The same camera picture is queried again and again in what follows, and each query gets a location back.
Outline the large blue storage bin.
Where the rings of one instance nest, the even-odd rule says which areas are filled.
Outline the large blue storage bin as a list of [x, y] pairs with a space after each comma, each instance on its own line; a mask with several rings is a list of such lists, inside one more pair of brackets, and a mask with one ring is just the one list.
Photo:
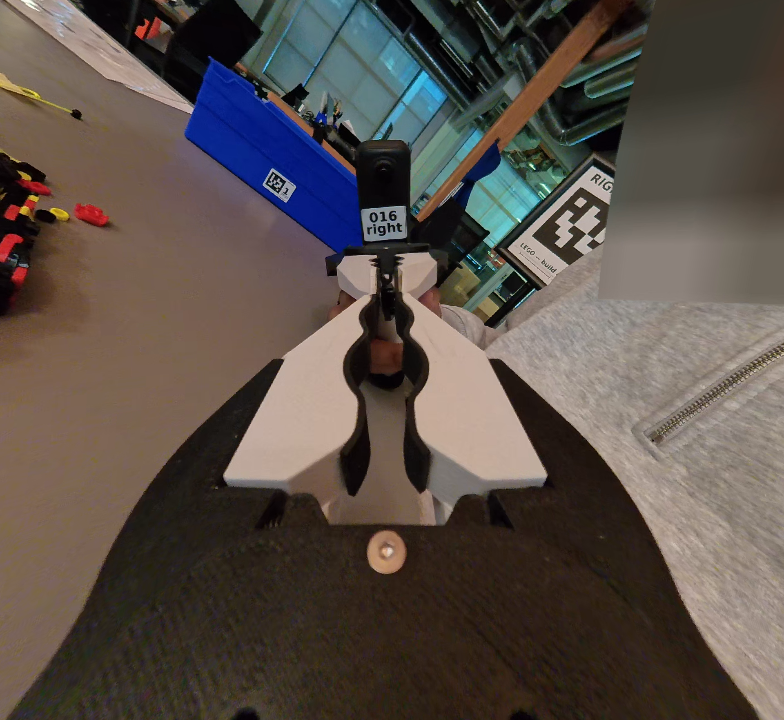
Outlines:
[[[347, 165], [321, 129], [301, 127], [270, 98], [214, 60], [203, 78], [186, 138], [261, 196], [276, 205], [335, 253], [363, 244], [354, 160]], [[488, 231], [466, 213], [475, 183], [498, 165], [493, 148], [427, 217], [410, 213], [410, 236], [450, 254], [458, 232], [456, 261], [482, 243]]]

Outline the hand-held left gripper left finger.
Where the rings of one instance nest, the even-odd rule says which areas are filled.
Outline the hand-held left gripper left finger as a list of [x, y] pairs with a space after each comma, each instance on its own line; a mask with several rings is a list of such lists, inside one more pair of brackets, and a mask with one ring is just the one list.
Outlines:
[[284, 356], [224, 471], [227, 486], [307, 494], [340, 523], [368, 472], [362, 386], [375, 326], [376, 298], [361, 296]]

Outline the black high-back chair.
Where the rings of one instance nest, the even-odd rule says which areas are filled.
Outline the black high-back chair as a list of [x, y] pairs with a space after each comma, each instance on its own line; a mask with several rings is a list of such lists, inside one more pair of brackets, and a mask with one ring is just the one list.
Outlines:
[[207, 0], [172, 34], [161, 77], [194, 103], [210, 61], [233, 69], [261, 33], [236, 0]]

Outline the pile of loose lego pieces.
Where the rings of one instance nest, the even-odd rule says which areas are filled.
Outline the pile of loose lego pieces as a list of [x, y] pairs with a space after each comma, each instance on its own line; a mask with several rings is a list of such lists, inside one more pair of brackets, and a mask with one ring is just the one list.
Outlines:
[[94, 227], [111, 225], [110, 217], [93, 204], [78, 203], [70, 212], [39, 205], [50, 196], [43, 171], [1, 151], [1, 315], [11, 310], [25, 284], [42, 225], [72, 218]]

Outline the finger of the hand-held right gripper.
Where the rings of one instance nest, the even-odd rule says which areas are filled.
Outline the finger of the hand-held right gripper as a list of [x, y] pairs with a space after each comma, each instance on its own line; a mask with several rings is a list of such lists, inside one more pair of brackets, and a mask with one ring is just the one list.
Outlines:
[[431, 254], [402, 254], [397, 262], [397, 291], [419, 300], [437, 282], [437, 260]]
[[378, 254], [341, 254], [336, 256], [338, 303], [354, 303], [378, 293]]

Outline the yellow lego rod assembly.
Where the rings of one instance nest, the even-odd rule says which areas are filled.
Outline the yellow lego rod assembly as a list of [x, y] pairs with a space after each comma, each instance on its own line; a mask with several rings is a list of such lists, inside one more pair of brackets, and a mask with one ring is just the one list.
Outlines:
[[76, 118], [77, 120], [82, 120], [82, 113], [78, 109], [64, 107], [56, 103], [53, 103], [49, 100], [46, 100], [40, 94], [35, 92], [33, 89], [25, 88], [15, 84], [4, 73], [1, 73], [0, 79], [1, 79], [1, 90], [37, 102], [41, 105], [53, 107], [57, 110], [61, 110], [67, 113], [69, 116]]

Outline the black lego assembly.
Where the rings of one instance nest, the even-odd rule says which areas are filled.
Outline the black lego assembly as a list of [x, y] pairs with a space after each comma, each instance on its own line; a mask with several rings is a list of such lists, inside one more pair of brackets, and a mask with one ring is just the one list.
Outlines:
[[390, 250], [380, 250], [374, 260], [376, 267], [376, 292], [383, 319], [390, 322], [394, 318], [397, 301], [398, 255]]

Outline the person's right hand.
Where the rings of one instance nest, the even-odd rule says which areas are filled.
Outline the person's right hand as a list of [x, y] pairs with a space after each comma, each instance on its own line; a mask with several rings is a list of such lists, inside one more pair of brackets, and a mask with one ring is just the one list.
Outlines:
[[[328, 321], [336, 318], [353, 303], [355, 303], [355, 299], [350, 294], [340, 290], [336, 304], [329, 310]], [[432, 313], [435, 313], [439, 319], [442, 318], [441, 296], [439, 289], [436, 286], [427, 290], [426, 293], [419, 298], [419, 303], [428, 308]], [[374, 339], [371, 342], [370, 359], [371, 373], [384, 376], [394, 375], [401, 372], [403, 369], [403, 347], [400, 343]]]

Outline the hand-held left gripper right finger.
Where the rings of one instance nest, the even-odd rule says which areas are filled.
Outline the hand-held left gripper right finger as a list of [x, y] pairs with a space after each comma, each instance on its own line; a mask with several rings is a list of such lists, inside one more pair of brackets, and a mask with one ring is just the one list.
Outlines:
[[485, 351], [410, 295], [397, 296], [395, 313], [412, 383], [405, 470], [432, 500], [434, 523], [465, 496], [543, 487], [544, 465]]

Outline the framed marker sign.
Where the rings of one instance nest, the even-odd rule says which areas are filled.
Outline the framed marker sign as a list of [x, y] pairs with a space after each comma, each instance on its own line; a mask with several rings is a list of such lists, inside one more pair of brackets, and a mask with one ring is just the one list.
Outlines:
[[500, 256], [538, 288], [604, 242], [615, 166], [589, 155], [498, 244]]

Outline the paper instruction sheet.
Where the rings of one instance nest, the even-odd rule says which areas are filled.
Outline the paper instruction sheet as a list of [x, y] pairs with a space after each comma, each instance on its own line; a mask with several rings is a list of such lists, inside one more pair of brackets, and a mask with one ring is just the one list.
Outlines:
[[193, 106], [69, 0], [3, 0], [103, 78], [191, 115]]

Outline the person's right forearm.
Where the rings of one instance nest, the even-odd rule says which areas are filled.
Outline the person's right forearm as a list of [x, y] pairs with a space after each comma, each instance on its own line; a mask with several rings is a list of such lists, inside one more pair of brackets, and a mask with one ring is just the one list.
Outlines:
[[445, 323], [483, 351], [506, 332], [505, 323], [494, 329], [485, 325], [475, 314], [460, 307], [443, 303], [440, 305], [440, 314]]

